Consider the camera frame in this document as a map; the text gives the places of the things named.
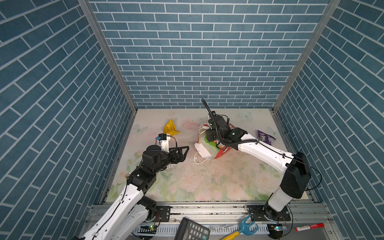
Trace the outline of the red white paper gift bag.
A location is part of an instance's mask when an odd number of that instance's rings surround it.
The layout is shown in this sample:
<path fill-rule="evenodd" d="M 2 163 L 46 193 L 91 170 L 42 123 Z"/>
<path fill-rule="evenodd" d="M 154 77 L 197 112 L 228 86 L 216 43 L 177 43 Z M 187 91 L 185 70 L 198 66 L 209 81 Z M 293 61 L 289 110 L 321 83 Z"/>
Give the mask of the red white paper gift bag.
<path fill-rule="evenodd" d="M 217 145 L 219 149 L 216 149 L 210 145 L 208 145 L 204 138 L 206 136 L 206 130 L 209 130 L 210 126 L 209 123 L 203 123 L 198 128 L 198 141 L 194 144 L 194 147 L 196 149 L 196 153 L 194 155 L 194 163 L 197 165 L 200 165 L 206 161 L 214 161 L 219 158 L 222 158 L 223 156 L 228 157 L 229 153 L 233 153 L 234 149 L 230 147 L 225 147 L 223 144 L 219 143 L 217 141 Z"/>

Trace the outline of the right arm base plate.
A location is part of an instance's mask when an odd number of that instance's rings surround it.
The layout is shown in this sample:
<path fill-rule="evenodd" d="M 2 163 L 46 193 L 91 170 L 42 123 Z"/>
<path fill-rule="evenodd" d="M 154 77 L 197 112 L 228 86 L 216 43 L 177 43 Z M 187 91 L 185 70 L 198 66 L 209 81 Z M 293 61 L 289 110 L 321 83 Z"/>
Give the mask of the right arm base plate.
<path fill-rule="evenodd" d="M 262 205 L 248 205 L 246 210 L 251 214 L 252 221 L 290 221 L 291 214 L 288 207 L 285 206 L 280 212 L 275 211 L 268 204 Z"/>

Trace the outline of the blue yellow clamp tool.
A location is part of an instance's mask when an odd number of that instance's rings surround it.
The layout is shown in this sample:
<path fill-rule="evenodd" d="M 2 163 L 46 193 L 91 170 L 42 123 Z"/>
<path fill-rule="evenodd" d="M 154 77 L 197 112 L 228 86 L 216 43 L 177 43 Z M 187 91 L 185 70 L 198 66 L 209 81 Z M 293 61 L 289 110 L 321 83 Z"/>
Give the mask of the blue yellow clamp tool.
<path fill-rule="evenodd" d="M 246 236 L 251 236 L 255 234 L 259 227 L 256 225 L 255 229 L 251 230 L 251 227 L 255 224 L 255 221 L 251 221 L 249 224 L 247 224 L 247 220 L 251 218 L 252 215 L 248 215 L 240 222 L 240 227 L 237 231 L 234 233 L 231 233 L 230 235 L 222 238 L 222 240 L 234 240 L 236 237 L 238 237 L 240 234 L 244 234 Z"/>

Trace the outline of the black calculator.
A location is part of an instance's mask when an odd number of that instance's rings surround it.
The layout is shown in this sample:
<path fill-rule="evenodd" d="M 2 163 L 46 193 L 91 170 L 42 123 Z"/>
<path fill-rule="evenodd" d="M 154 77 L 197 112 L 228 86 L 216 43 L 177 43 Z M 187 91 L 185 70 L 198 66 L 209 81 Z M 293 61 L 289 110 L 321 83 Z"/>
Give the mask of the black calculator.
<path fill-rule="evenodd" d="M 210 230 L 190 219 L 183 218 L 174 240 L 208 240 Z"/>

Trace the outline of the yellow snack packet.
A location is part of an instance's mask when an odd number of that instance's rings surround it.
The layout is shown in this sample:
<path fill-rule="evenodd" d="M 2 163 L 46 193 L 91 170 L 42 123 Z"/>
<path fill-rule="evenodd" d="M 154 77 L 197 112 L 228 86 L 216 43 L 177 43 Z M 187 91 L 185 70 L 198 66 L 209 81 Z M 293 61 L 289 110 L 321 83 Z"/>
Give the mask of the yellow snack packet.
<path fill-rule="evenodd" d="M 170 119 L 164 126 L 163 128 L 163 133 L 170 135 L 170 136 L 175 136 L 180 133 L 180 131 L 176 130 L 176 125 L 173 121 L 173 119 Z"/>

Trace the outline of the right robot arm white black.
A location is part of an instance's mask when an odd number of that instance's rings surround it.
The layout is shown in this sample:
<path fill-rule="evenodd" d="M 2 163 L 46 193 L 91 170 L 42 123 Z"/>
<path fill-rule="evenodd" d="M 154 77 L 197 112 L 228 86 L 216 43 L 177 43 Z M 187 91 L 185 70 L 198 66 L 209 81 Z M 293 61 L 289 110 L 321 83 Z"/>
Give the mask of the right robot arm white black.
<path fill-rule="evenodd" d="M 279 187 L 263 207 L 268 220 L 277 220 L 287 204 L 303 196 L 311 179 L 310 166 L 304 154 L 284 152 L 263 143 L 243 129 L 231 129 L 229 123 L 220 120 L 220 116 L 209 119 L 208 125 L 206 132 L 210 142 L 218 141 L 225 147 L 254 156 L 283 174 Z"/>

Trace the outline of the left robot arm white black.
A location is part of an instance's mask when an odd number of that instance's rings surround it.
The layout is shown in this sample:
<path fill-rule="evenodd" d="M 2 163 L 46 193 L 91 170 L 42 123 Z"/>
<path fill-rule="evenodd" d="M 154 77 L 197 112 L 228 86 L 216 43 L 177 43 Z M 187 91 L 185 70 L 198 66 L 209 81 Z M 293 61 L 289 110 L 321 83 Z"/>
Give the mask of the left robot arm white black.
<path fill-rule="evenodd" d="M 190 147 L 163 150 L 151 145 L 142 154 L 142 161 L 129 175 L 118 198 L 104 215 L 81 237 L 74 240 L 125 240 L 143 222 L 155 218 L 157 202 L 145 194 L 152 187 L 157 173 L 168 165 L 185 161 Z"/>

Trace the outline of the red white marker pen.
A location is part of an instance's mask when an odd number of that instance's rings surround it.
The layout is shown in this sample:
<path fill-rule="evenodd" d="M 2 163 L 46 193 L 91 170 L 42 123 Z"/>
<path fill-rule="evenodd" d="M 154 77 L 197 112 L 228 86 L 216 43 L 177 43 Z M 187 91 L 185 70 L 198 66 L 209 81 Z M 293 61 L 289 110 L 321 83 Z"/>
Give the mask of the red white marker pen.
<path fill-rule="evenodd" d="M 324 223 L 319 223 L 319 224 L 313 224 L 313 225 L 306 225 L 306 226 L 296 227 L 295 231 L 296 232 L 301 232 L 301 231 L 307 231 L 307 230 L 312 230 L 312 229 L 317 229 L 317 228 L 324 228 L 324 227 L 325 227 Z"/>

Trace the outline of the green snack packet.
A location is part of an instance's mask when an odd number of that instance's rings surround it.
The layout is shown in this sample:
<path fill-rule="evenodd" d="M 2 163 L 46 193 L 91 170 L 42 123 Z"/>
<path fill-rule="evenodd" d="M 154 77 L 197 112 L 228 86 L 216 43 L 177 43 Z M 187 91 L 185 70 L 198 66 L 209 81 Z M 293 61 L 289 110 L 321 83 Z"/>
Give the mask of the green snack packet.
<path fill-rule="evenodd" d="M 216 149 L 219 149 L 219 147 L 218 147 L 218 145 L 217 145 L 217 141 L 209 141 L 208 140 L 208 138 L 207 138 L 207 136 L 205 136 L 205 138 L 204 138 L 204 141 L 208 144 L 208 145 L 210 145 L 210 146 L 212 146 L 212 147 L 214 147 L 214 148 L 216 148 Z"/>

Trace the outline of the aluminium front rail frame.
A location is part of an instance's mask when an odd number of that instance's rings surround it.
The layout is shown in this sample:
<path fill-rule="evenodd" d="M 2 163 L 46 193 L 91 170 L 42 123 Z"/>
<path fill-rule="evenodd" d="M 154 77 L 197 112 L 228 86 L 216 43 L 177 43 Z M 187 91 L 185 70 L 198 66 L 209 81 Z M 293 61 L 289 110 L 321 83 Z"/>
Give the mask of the aluminium front rail frame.
<path fill-rule="evenodd" d="M 111 205 L 96 206 L 101 217 Z M 220 227 L 223 227 L 229 233 L 233 233 L 239 229 L 241 220 L 250 215 L 246 210 L 246 206 L 248 205 L 264 206 L 265 204 L 260 201 L 157 203 L 157 206 L 171 207 L 170 221 L 162 223 L 143 222 L 140 225 L 147 226 L 150 223 L 154 223 L 156 230 L 150 232 L 153 239 L 156 239 L 159 235 L 164 235 L 164 231 L 167 227 L 176 224 L 180 225 L 183 218 L 190 219 L 208 228 L 210 230 L 210 236 Z M 323 237 L 323 232 L 327 233 L 326 238 L 328 240 L 342 239 L 341 232 L 338 230 L 335 221 L 325 204 L 299 200 L 291 201 L 286 206 L 291 214 L 292 219 L 290 221 L 255 221 L 255 224 L 264 226 L 266 230 L 269 231 L 272 239 L 316 240 Z M 325 227 L 301 232 L 295 231 L 296 227 L 319 223 L 324 223 Z"/>

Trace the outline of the purple snack packet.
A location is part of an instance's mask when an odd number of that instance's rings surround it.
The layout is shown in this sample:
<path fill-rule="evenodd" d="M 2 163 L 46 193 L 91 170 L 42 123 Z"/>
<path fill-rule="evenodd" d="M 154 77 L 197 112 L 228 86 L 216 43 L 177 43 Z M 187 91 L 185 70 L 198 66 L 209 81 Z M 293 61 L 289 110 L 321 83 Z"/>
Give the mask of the purple snack packet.
<path fill-rule="evenodd" d="M 271 136 L 271 135 L 268 135 L 260 130 L 257 130 L 257 134 L 258 134 L 258 139 L 263 142 L 263 143 L 266 143 L 268 145 L 272 145 L 275 141 L 276 141 L 276 138 Z"/>

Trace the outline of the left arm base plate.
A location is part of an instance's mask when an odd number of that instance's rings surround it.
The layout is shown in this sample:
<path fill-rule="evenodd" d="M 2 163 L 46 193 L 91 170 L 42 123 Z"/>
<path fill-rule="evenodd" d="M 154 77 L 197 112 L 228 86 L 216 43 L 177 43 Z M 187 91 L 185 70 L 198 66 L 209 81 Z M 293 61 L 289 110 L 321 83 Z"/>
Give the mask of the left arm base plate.
<path fill-rule="evenodd" d="M 156 206 L 149 209 L 145 222 L 169 222 L 171 215 L 170 206 Z"/>

